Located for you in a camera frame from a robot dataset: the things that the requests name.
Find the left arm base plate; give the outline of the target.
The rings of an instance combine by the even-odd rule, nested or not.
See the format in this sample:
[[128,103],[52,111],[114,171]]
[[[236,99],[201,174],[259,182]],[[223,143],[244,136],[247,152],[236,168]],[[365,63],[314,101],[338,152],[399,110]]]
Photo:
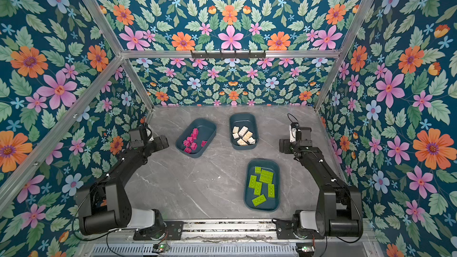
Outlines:
[[180,240],[183,234],[183,221],[158,222],[152,227],[140,229],[133,236],[135,241]]

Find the right teal bin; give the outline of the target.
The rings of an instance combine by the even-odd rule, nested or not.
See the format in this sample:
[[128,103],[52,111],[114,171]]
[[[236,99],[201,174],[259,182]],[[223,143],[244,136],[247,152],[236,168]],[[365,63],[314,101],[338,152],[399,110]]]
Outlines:
[[[253,194],[253,189],[248,188],[248,182],[250,175],[257,176],[257,182],[259,182],[260,174],[255,173],[255,167],[261,167],[262,170],[271,171],[274,173],[273,176],[273,184],[276,188],[276,197],[274,199],[268,198],[267,196],[267,184],[263,183],[262,188],[262,195],[267,198],[267,201],[259,205],[258,207],[254,207],[252,204],[252,200],[257,197]],[[244,190],[244,202],[245,205],[253,210],[257,211],[264,211],[264,212],[273,212],[275,211],[280,205],[280,168],[274,161],[270,161],[267,159],[253,159],[248,163],[247,170],[246,170],[246,183],[245,183],[245,190]]]

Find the teal bin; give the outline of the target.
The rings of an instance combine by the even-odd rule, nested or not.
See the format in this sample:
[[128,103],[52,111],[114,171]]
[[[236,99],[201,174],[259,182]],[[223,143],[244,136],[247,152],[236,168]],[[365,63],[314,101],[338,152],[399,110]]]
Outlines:
[[257,121],[251,113],[233,114],[230,119],[230,141],[235,150],[251,150],[259,141]]
[[[197,144],[197,149],[192,150],[192,153],[186,153],[184,149],[186,146],[184,146],[183,142],[185,140],[189,140],[189,136],[194,135],[192,133],[193,129],[197,128],[199,133],[196,135],[196,140],[192,141],[191,143],[196,143]],[[209,147],[209,144],[213,141],[217,134],[217,126],[215,123],[213,123],[210,120],[204,119],[204,118],[198,118],[195,119],[188,125],[188,127],[182,132],[182,134],[177,138],[175,142],[175,147],[177,148],[178,151],[183,153],[184,155],[187,155],[188,157],[191,158],[199,158],[202,156],[204,151]],[[206,140],[207,144],[202,147],[201,143],[202,141]]]
[[[248,188],[248,182],[250,175],[257,176],[257,182],[259,182],[260,174],[255,173],[255,167],[261,167],[262,170],[271,171],[274,173],[273,176],[273,184],[276,188],[276,197],[274,199],[268,198],[267,196],[267,184],[263,183],[262,188],[262,195],[267,198],[267,201],[259,205],[258,207],[254,207],[252,204],[252,200],[257,197],[253,194],[253,189]],[[257,211],[264,211],[264,212],[273,212],[275,211],[280,205],[280,168],[274,161],[270,161],[267,159],[253,159],[248,163],[247,170],[246,170],[246,183],[245,183],[245,190],[244,190],[244,202],[245,205],[253,210]]]

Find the green long brick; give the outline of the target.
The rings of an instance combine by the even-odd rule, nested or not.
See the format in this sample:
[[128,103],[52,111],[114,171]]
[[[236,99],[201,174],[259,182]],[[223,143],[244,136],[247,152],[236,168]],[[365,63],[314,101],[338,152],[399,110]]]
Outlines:
[[263,188],[263,183],[262,182],[256,182],[253,188],[253,194],[255,196],[261,196],[262,195],[262,188]]
[[271,199],[276,197],[276,188],[274,184],[267,184],[267,196]]
[[261,170],[260,175],[261,175],[261,176],[268,177],[268,178],[273,178],[274,173],[271,172],[271,171],[267,171],[267,170]]
[[250,175],[249,182],[248,182],[248,188],[255,189],[256,186],[257,186],[257,176]]
[[262,203],[264,203],[266,201],[267,201],[267,198],[264,195],[260,195],[260,196],[255,197],[252,200],[252,204],[254,207],[258,207],[259,205],[261,205]]

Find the cream long brick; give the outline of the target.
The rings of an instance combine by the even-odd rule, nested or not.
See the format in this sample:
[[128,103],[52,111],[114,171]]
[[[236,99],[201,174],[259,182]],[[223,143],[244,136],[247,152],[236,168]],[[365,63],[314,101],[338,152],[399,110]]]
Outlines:
[[247,131],[247,132],[245,133],[245,135],[243,136],[242,139],[243,139],[245,142],[247,142],[247,141],[252,137],[252,135],[253,135],[252,132]]

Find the middle teal bin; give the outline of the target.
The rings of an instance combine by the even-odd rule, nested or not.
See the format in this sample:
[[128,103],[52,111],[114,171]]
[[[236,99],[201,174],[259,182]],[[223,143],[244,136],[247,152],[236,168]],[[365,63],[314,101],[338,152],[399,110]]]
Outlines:
[[235,150],[251,150],[259,141],[257,121],[251,113],[233,114],[230,119],[230,141]]

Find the white long brick top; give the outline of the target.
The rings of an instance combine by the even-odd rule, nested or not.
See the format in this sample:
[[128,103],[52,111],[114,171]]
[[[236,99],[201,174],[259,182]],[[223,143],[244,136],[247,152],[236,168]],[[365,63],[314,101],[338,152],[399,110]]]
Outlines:
[[237,141],[237,143],[238,143],[238,145],[240,145],[240,146],[247,146],[247,145],[248,145],[243,139],[239,139],[239,140]]

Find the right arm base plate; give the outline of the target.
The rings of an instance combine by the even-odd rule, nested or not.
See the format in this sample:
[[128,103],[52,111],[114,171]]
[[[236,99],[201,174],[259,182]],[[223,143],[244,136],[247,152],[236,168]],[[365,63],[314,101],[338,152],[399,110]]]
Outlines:
[[272,223],[276,226],[276,234],[278,240],[297,239],[297,240],[323,240],[316,230],[302,228],[297,220],[272,219]]

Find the white long brick bottom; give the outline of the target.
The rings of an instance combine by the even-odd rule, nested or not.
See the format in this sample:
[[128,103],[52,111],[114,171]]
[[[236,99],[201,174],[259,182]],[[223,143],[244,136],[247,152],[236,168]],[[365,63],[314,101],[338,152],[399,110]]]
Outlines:
[[243,137],[248,130],[249,129],[246,126],[243,126],[238,132],[239,136]]

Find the left teal bin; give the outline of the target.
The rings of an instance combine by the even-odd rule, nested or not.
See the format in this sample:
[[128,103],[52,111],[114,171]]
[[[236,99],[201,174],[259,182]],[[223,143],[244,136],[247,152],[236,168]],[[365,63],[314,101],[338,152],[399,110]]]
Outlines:
[[[192,150],[192,153],[186,153],[184,149],[186,146],[184,146],[183,142],[185,140],[189,140],[189,136],[194,135],[192,133],[193,129],[197,128],[199,133],[196,135],[196,140],[192,141],[191,143],[196,143],[197,144],[197,149]],[[217,126],[215,123],[213,123],[210,120],[204,119],[204,118],[198,118],[195,119],[188,125],[188,127],[182,132],[182,134],[177,138],[175,142],[175,147],[177,148],[178,151],[183,153],[184,155],[187,155],[188,157],[191,158],[199,158],[202,156],[204,151],[209,147],[209,144],[213,141],[217,134]],[[201,143],[202,141],[206,140],[207,144],[202,147]]]

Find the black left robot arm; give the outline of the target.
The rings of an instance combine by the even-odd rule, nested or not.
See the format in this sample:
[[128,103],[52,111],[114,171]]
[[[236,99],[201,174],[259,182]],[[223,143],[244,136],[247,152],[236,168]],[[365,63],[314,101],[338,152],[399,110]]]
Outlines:
[[84,236],[104,234],[115,229],[164,227],[158,210],[133,208],[125,187],[152,153],[168,147],[167,138],[161,135],[145,142],[142,147],[125,149],[119,153],[117,163],[105,176],[77,190],[79,228]]

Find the white long brick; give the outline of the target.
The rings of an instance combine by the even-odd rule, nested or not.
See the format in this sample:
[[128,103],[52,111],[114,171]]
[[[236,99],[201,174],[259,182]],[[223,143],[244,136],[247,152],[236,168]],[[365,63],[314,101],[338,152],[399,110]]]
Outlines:
[[246,126],[243,126],[238,132],[239,136],[243,137],[248,130],[249,129]]
[[240,145],[240,146],[247,146],[247,145],[248,145],[243,139],[239,139],[239,140],[237,141],[237,143],[238,143],[238,145]]

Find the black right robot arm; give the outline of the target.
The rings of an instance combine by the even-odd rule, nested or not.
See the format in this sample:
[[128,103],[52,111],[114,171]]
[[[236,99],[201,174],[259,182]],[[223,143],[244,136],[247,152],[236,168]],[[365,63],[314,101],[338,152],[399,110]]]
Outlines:
[[317,147],[303,146],[302,142],[279,140],[279,151],[294,156],[294,160],[312,175],[319,189],[316,209],[297,210],[292,219],[292,232],[298,238],[310,233],[322,237],[362,238],[363,206],[360,191],[344,182],[327,164]]

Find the black bracket on rail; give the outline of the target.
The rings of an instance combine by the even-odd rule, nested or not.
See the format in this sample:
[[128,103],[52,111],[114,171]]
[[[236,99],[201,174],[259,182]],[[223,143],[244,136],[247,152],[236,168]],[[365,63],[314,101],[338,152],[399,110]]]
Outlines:
[[265,51],[191,51],[193,59],[263,59],[266,58]]

